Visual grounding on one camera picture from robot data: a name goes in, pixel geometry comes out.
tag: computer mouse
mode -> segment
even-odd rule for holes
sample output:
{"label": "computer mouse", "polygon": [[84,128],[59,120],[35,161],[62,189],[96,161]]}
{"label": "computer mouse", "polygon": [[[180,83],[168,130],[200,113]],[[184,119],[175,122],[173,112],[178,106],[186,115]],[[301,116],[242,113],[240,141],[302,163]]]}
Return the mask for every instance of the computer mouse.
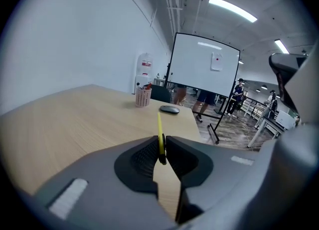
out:
{"label": "computer mouse", "polygon": [[172,113],[172,114],[178,114],[179,113],[179,108],[174,107],[174,106],[162,105],[159,109],[162,112],[166,112],[166,113]]}

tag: whiteboard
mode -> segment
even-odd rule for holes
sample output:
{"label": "whiteboard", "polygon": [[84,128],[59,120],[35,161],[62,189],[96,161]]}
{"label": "whiteboard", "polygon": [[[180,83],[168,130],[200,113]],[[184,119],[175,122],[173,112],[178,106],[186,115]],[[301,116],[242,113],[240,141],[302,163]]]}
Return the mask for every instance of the whiteboard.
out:
{"label": "whiteboard", "polygon": [[[168,81],[229,96],[238,68],[240,51],[223,43],[177,33]],[[217,59],[218,70],[212,66]]]}

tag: ceiling light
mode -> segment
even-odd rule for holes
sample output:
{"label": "ceiling light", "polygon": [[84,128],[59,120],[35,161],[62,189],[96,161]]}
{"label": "ceiling light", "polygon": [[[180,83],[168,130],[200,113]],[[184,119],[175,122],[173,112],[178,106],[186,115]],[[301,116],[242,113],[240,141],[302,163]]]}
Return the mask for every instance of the ceiling light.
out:
{"label": "ceiling light", "polygon": [[207,47],[211,47],[211,48],[214,48],[214,49],[221,49],[220,47],[217,47],[215,45],[210,45],[210,44],[203,43],[203,42],[199,42],[198,45],[207,46]]}
{"label": "ceiling light", "polygon": [[280,50],[284,53],[284,54],[289,54],[288,50],[285,48],[285,46],[283,45],[283,43],[281,42],[281,40],[275,40],[275,43],[277,44],[277,46],[280,48]]}
{"label": "ceiling light", "polygon": [[238,15],[241,15],[242,17],[248,19],[252,23],[257,20],[257,18],[255,18],[252,14],[249,14],[245,10],[243,10],[240,7],[237,7],[229,2],[226,2],[223,0],[209,0],[209,3],[223,7],[225,9],[230,10],[230,11],[233,11],[234,13],[237,13]]}

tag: wooden floor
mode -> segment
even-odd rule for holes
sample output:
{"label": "wooden floor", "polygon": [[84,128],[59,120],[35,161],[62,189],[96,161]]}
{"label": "wooden floor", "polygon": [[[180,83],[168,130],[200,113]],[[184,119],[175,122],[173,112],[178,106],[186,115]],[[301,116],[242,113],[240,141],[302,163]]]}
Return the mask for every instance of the wooden floor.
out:
{"label": "wooden floor", "polygon": [[[185,107],[192,108],[195,102],[196,97],[187,94],[186,100],[182,102],[182,104]],[[220,108],[220,105],[221,104],[218,103],[216,106],[209,106],[205,111],[205,114],[220,116],[214,111],[214,109],[218,110]],[[234,114],[237,115],[238,118],[224,115],[222,121],[220,122],[216,130],[216,133],[220,139],[218,146],[250,150],[251,148],[248,148],[247,145],[257,132],[257,130],[254,128],[257,120],[254,120],[248,114],[246,115],[246,117],[243,117],[243,111],[235,111]],[[218,119],[206,116],[202,116],[202,119],[202,123],[196,121],[202,141],[208,144],[216,145],[215,135],[211,128],[207,128],[207,126],[211,123],[213,127],[215,127],[218,123]],[[273,135],[270,133],[270,131],[265,128],[254,142],[253,150],[259,151],[261,145],[266,140],[270,140],[272,137]]]}

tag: pink pen holder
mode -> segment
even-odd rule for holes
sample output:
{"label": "pink pen holder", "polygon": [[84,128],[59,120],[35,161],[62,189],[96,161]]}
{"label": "pink pen holder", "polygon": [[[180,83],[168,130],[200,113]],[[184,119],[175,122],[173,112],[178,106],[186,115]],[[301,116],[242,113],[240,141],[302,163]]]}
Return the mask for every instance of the pink pen holder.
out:
{"label": "pink pen holder", "polygon": [[151,93],[152,89],[146,90],[137,88],[135,93],[135,105],[138,107],[146,107],[147,105],[149,105],[151,100]]}

